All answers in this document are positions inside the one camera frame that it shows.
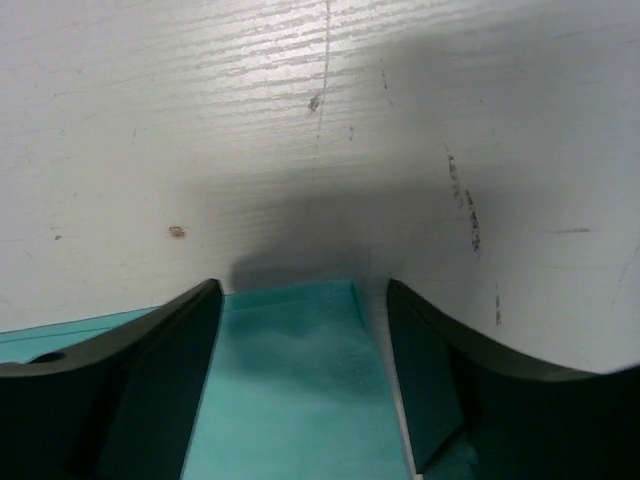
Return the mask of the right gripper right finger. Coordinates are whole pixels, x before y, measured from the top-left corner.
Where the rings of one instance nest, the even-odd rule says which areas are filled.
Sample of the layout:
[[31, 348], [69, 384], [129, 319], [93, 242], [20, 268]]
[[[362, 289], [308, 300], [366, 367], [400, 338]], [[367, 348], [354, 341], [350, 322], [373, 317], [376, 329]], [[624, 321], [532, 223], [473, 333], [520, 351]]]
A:
[[448, 317], [398, 280], [387, 318], [411, 453], [424, 478], [635, 479], [639, 369], [575, 370]]

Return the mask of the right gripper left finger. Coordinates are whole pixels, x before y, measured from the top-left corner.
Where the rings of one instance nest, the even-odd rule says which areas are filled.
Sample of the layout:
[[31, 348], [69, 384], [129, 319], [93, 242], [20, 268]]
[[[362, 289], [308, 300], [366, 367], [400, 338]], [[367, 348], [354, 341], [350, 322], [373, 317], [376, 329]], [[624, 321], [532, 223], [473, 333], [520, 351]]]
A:
[[2, 364], [2, 478], [180, 478], [222, 306], [208, 279], [91, 339]]

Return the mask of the teal green t shirt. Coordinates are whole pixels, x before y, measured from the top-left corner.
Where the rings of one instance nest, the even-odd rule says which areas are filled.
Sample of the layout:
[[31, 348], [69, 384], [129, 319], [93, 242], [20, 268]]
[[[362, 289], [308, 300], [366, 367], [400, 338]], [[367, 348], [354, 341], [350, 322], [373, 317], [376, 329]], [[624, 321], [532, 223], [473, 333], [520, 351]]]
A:
[[[5, 333], [1, 366], [160, 307]], [[178, 479], [413, 477], [392, 386], [353, 283], [223, 293]]]

